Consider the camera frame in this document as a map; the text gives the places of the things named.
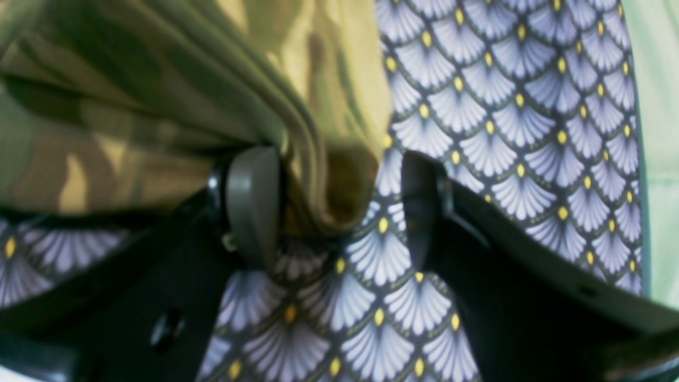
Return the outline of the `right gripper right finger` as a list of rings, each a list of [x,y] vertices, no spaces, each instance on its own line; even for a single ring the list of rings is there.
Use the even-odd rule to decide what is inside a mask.
[[[404,154],[401,193],[412,264],[452,289],[483,380],[677,380],[677,310],[567,263],[426,154]]]

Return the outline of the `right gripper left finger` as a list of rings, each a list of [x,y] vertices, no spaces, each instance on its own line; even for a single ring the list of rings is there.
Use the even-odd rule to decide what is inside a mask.
[[[167,218],[2,209],[2,381],[192,381],[233,273],[274,267],[273,147],[231,150]]]

